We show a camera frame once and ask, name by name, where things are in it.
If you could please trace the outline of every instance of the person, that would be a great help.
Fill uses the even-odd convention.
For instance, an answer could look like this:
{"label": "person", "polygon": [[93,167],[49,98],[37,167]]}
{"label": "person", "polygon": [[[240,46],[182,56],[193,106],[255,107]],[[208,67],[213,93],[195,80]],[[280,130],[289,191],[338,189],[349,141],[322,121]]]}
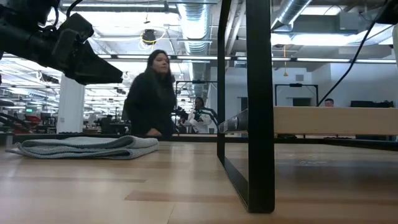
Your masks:
{"label": "person", "polygon": [[325,106],[326,107],[334,107],[335,101],[331,98],[327,98],[327,99],[325,99]]}
{"label": "person", "polygon": [[174,106],[169,58],[163,50],[155,50],[149,55],[145,72],[134,79],[125,100],[131,134],[171,137]]}
{"label": "person", "polygon": [[197,134],[208,134],[208,126],[215,120],[211,109],[205,108],[202,97],[195,99],[195,109],[188,116],[188,123],[193,126]]}

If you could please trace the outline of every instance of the ductwork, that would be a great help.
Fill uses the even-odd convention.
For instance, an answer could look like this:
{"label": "ductwork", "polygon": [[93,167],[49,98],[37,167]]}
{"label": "ductwork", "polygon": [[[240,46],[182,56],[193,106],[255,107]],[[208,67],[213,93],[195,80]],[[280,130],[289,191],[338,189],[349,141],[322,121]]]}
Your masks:
{"label": "ductwork", "polygon": [[283,0],[271,23],[271,30],[291,25],[311,2],[312,0]]}
{"label": "ductwork", "polygon": [[[181,29],[185,39],[209,39],[210,38],[210,6],[208,4],[178,4],[181,16]],[[206,55],[209,50],[208,42],[185,42],[185,49],[189,55]],[[192,63],[190,69],[192,80],[209,80],[209,63]],[[193,85],[195,96],[206,98],[207,86],[203,84]]]}

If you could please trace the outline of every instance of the gray towel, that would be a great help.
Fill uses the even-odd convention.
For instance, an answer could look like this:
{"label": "gray towel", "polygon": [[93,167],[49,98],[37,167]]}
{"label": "gray towel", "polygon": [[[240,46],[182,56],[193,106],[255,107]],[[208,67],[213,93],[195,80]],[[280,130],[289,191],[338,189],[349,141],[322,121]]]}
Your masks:
{"label": "gray towel", "polygon": [[154,138],[89,138],[75,137],[63,140],[26,140],[16,144],[17,149],[6,152],[37,159],[134,159],[159,150],[159,142]]}

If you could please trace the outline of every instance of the ceiling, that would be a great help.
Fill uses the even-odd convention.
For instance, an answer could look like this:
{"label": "ceiling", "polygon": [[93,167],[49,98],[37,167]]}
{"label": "ceiling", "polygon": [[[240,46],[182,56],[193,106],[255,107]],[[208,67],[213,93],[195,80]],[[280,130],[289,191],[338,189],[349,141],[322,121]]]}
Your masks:
{"label": "ceiling", "polygon": [[[73,1],[64,0],[61,5],[60,22],[66,19],[65,9]],[[351,58],[358,48],[358,41],[369,25],[367,18],[374,14],[384,0],[313,0],[294,22],[294,28],[289,31],[276,30],[271,42],[274,44],[272,53],[275,57],[327,57]],[[183,3],[206,3],[208,14],[208,34],[198,43],[207,43],[208,48],[201,54],[216,55],[217,33],[220,16],[219,0],[171,0],[167,1],[165,9],[163,1],[142,0],[106,0],[83,1],[76,11],[90,21],[95,34],[89,40],[97,54],[101,55],[148,55],[155,49],[165,50],[170,55],[192,54],[190,47],[194,41],[187,42],[194,36],[198,27],[184,27],[181,11],[178,13],[176,6]],[[227,53],[230,55],[246,55],[246,20],[240,18],[243,0],[233,1],[230,16],[234,18],[229,30]],[[272,16],[278,15],[281,0],[273,0]],[[55,20],[55,13],[49,15],[48,24]],[[340,26],[333,26],[338,21]],[[153,47],[142,44],[141,34],[146,29],[154,29],[158,38]],[[391,54],[392,44],[389,26],[377,26],[372,31],[367,46],[362,50],[360,58],[385,58]],[[330,40],[337,39],[336,34],[345,36],[345,46],[340,44],[328,45]],[[305,42],[309,36],[312,41]],[[142,60],[109,60],[112,65],[122,70],[124,81],[121,84],[88,85],[85,96],[85,113],[114,114],[116,108],[123,107],[126,94],[120,93],[128,89],[135,76],[145,70],[146,63]],[[177,81],[191,81],[196,79],[198,63],[189,61],[175,61],[171,63],[172,73]],[[320,63],[284,63],[274,62],[275,69],[282,67],[306,68],[314,71]],[[0,61],[2,74],[1,94],[2,100],[14,101],[15,110],[23,110],[26,105],[36,105],[42,110],[57,112],[60,85],[45,82],[43,76],[52,77],[58,82],[62,80],[62,73],[51,68],[16,57],[6,57]],[[179,105],[190,110],[190,98],[197,95],[197,86],[191,83],[179,83]],[[199,90],[206,95],[206,87]]]}

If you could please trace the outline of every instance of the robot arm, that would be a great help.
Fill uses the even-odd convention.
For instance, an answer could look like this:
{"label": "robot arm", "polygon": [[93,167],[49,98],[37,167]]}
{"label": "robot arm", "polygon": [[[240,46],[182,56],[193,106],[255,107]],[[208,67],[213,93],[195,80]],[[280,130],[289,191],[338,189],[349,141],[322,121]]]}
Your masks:
{"label": "robot arm", "polygon": [[54,68],[76,82],[121,83],[122,71],[99,58],[87,39],[92,25],[75,13],[56,29],[41,28],[60,0],[0,0],[0,59],[4,52]]}

